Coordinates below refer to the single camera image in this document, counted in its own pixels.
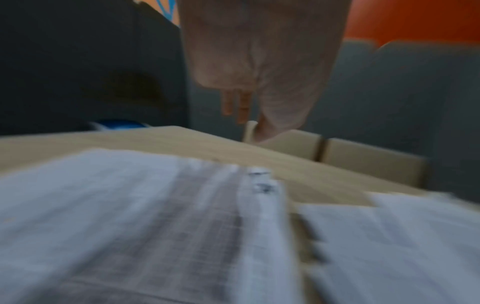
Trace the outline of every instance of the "hand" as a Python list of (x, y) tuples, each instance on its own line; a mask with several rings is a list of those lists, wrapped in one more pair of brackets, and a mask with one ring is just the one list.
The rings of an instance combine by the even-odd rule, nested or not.
[(257, 93), (256, 141), (299, 128), (327, 84), (350, 1), (178, 0), (192, 77), (221, 90), (224, 115), (238, 98), (238, 123)]

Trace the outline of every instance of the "stack of papers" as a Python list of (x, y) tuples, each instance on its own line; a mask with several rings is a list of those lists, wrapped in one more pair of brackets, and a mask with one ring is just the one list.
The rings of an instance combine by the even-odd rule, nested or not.
[(309, 270), (338, 304), (478, 304), (480, 215), (447, 197), (371, 194), (377, 207), (303, 205)]
[(2, 304), (302, 303), (268, 170), (90, 150), (0, 179)]

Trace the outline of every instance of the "chair backrest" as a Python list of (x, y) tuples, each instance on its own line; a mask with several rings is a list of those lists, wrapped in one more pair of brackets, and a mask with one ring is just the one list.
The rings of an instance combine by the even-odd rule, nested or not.
[(414, 187), (422, 185), (427, 168), (423, 157), (338, 138), (327, 141), (320, 161)]
[(247, 122), (245, 133), (243, 135), (244, 143), (313, 161), (317, 159), (318, 149), (322, 140), (322, 137), (319, 134), (301, 130), (290, 130), (270, 140), (261, 143), (253, 143), (252, 131), (256, 125), (256, 121)]

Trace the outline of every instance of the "desk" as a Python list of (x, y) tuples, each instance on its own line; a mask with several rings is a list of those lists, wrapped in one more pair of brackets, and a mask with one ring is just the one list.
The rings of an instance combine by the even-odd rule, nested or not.
[[(364, 191), (424, 194), (405, 185), (181, 127), (1, 138), (0, 173), (89, 148), (129, 149), (267, 167), (276, 179), (285, 182), (291, 201), (297, 202), (369, 205)], [(292, 226), (300, 260), (308, 263), (312, 257), (305, 232), (298, 221), (293, 220)], [(304, 287), (309, 303), (321, 303), (307, 279)]]

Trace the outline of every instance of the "chair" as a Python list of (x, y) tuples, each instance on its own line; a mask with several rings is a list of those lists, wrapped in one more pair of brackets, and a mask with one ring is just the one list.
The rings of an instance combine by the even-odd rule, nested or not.
[(290, 130), (267, 141), (253, 143), (252, 132), (256, 125), (256, 121), (247, 122), (243, 135), (244, 143), (313, 161), (317, 159), (318, 149), (322, 140), (319, 134)]
[(427, 167), (420, 156), (338, 138), (328, 140), (320, 161), (413, 187), (422, 185)]

